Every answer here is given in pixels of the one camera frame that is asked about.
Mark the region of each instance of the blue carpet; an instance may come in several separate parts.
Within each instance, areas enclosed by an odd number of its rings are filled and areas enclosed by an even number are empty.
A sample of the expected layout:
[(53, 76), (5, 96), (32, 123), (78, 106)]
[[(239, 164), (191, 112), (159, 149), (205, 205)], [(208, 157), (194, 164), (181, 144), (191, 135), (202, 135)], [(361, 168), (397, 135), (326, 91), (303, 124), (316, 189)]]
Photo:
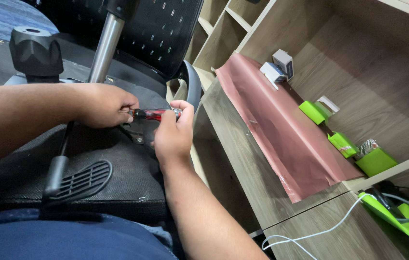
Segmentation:
[(34, 7), (20, 0), (0, 0), (0, 39), (10, 40), (16, 26), (30, 26), (58, 33), (53, 23)]

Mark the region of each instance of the wrapping paper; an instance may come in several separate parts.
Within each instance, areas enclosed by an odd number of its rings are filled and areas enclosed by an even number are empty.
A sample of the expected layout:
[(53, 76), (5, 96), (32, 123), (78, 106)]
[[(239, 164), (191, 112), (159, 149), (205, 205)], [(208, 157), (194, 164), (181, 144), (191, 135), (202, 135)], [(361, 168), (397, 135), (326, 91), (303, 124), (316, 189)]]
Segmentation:
[(292, 203), (362, 176), (281, 85), (275, 90), (260, 67), (235, 53), (215, 72)]

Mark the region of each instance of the chair backrest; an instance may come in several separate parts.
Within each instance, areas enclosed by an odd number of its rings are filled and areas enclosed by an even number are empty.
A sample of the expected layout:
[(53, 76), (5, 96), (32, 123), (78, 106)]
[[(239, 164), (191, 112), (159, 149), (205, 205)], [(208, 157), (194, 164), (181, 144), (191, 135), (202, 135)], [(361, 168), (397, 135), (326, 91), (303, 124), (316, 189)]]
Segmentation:
[[(103, 0), (23, 1), (34, 5), (61, 33), (100, 38), (107, 15), (102, 7)], [(184, 59), (202, 2), (141, 0), (135, 17), (126, 21), (118, 49), (150, 66), (163, 77), (172, 77)]]

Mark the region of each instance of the black fabric seat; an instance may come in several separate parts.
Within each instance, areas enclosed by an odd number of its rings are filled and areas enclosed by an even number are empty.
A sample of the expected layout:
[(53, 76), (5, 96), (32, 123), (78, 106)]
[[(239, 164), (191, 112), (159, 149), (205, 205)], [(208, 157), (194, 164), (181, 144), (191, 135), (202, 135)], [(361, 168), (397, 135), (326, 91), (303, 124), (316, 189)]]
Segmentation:
[[(144, 4), (146, 1), (142, 1), (136, 16), (138, 20), (126, 22), (124, 27), (118, 44), (119, 50), (115, 52), (115, 60), (108, 72), (109, 80), (105, 83), (116, 85), (137, 96), (143, 109), (170, 108), (165, 100), (166, 82), (180, 73), (181, 62), (202, 4), (202, 0), (184, 1), (183, 12), (180, 11), (180, 6), (172, 9), (179, 15), (174, 22), (170, 17), (163, 17), (164, 14), (148, 13), (147, 10), (151, 10), (150, 3)], [(183, 4), (184, 1), (169, 1), (166, 5), (172, 7)], [(64, 72), (60, 75), (62, 79), (85, 81), (90, 71), (106, 11), (98, 11), (101, 0), (85, 3), (88, 6), (84, 6), (82, 1), (74, 3), (66, 0), (58, 1), (58, 4), (42, 1), (42, 5), (37, 6), (61, 32), (58, 37), (64, 59)], [(83, 23), (78, 19), (80, 16), (83, 17)], [(152, 40), (151, 35), (146, 37), (146, 33), (151, 33), (149, 30), (153, 30), (154, 25), (163, 22), (161, 19), (175, 27), (177, 36), (169, 31), (169, 38), (162, 41)], [(185, 19), (188, 21), (186, 26), (183, 26)], [(144, 42), (144, 48), (155, 48), (155, 55), (145, 56), (144, 53), (139, 53), (139, 50), (131, 48), (127, 43), (131, 40), (129, 37), (134, 34), (138, 34), (136, 43)], [(161, 33), (156, 34), (156, 39), (160, 40)], [(5, 84), (14, 74), (16, 71), (8, 44), (0, 43), (0, 85)], [(154, 138), (153, 130), (158, 127), (159, 122), (144, 120), (141, 125), (145, 145), (133, 144), (116, 128), (94, 130), (80, 124), (74, 127), (67, 149), (67, 156), (70, 158), (67, 174), (99, 159), (106, 159), (113, 164), (113, 177), (108, 186), (98, 194), (66, 204), (60, 210), (108, 213), (144, 224), (170, 220), (162, 174), (154, 150), (149, 146)], [(64, 125), (57, 126), (0, 161), (0, 210), (40, 206), (48, 166), (51, 158), (58, 152), (63, 132)]]

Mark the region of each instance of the chair seat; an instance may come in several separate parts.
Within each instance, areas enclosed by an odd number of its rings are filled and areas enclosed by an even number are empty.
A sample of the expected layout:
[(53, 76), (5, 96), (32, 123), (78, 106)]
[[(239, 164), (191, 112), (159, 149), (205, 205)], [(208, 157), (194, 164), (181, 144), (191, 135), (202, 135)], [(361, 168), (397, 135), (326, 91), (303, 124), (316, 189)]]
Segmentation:
[[(0, 85), (16, 73), (8, 57), (8, 44), (0, 44)], [(65, 71), (61, 78), (85, 81), (89, 75), (90, 69), (86, 66), (67, 60), (63, 65)], [(143, 109), (170, 108), (155, 91), (115, 77), (110, 76), (110, 79), (113, 81), (106, 83), (137, 96)], [(113, 165), (113, 176), (101, 192), (69, 203), (65, 210), (108, 213), (145, 224), (168, 219), (163, 177), (149, 145), (158, 125), (154, 120), (141, 121), (145, 145), (133, 144), (117, 128), (96, 130), (75, 125), (67, 149), (68, 174), (105, 159)], [(57, 155), (64, 128), (64, 125), (54, 127), (0, 160), (0, 210), (39, 206), (48, 166), (51, 158)]]

